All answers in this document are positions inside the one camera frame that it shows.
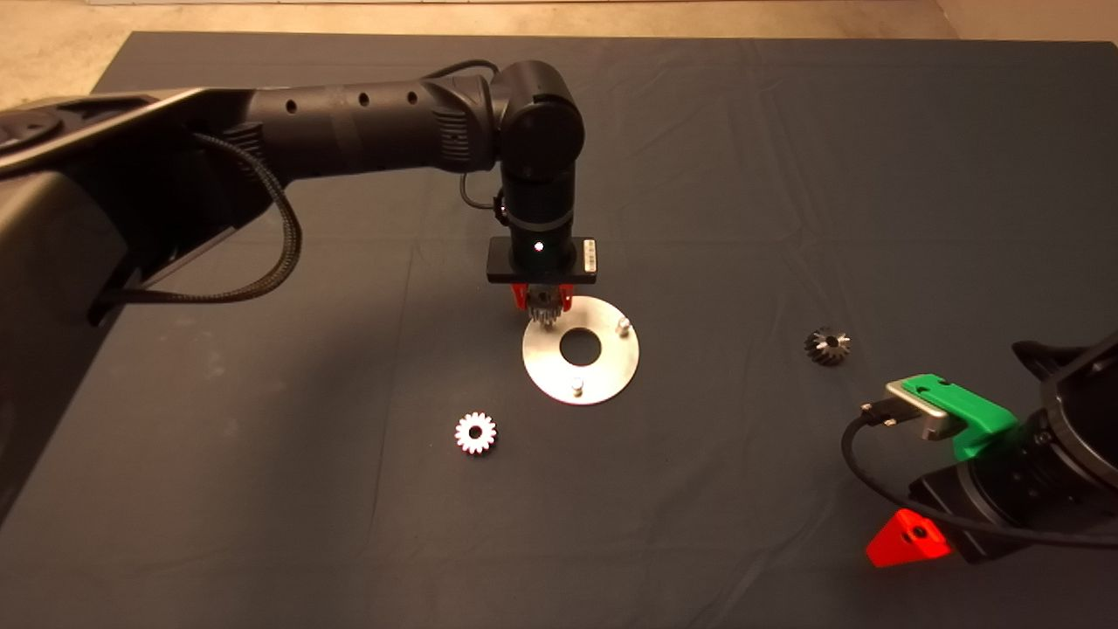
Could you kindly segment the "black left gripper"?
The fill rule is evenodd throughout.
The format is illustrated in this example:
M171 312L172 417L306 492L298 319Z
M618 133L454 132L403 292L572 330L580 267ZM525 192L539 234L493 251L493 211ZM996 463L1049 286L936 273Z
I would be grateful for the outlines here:
M528 309L528 284L560 284L562 311L572 307L572 284L598 279L597 244L571 234L511 231L487 240L487 282L510 284L518 309Z

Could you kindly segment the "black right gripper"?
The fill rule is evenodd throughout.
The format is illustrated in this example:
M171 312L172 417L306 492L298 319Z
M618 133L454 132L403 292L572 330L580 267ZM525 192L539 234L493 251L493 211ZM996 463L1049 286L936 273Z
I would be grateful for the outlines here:
M980 489L968 463L955 463L920 475L908 486L908 497L926 507L980 524L1022 526L1021 522L1011 520L997 508ZM866 544L866 557L874 568L891 568L946 557L953 547L966 563L983 564L1002 560L1030 546L1027 542L965 528L947 525L938 528L934 521L913 509L896 509Z

